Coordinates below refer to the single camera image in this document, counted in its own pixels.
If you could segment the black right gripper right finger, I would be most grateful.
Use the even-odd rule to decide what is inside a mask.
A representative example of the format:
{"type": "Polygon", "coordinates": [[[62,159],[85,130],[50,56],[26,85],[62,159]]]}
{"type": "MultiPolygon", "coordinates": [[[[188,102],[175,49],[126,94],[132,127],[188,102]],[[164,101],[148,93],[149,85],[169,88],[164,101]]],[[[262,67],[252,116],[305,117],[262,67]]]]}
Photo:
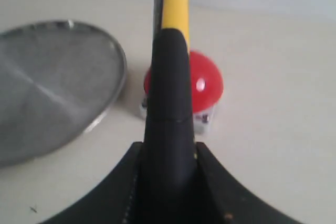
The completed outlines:
{"type": "Polygon", "coordinates": [[[250,192],[198,142],[198,223],[299,223],[250,192]]]}

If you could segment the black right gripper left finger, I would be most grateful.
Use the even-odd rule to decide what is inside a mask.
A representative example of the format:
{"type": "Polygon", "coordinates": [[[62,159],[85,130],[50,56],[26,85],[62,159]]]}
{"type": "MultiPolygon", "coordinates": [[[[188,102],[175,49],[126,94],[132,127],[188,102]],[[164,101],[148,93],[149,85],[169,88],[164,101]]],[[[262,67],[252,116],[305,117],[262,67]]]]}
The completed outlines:
{"type": "Polygon", "coordinates": [[[43,223],[131,223],[141,142],[134,142],[93,190],[43,223]]]}

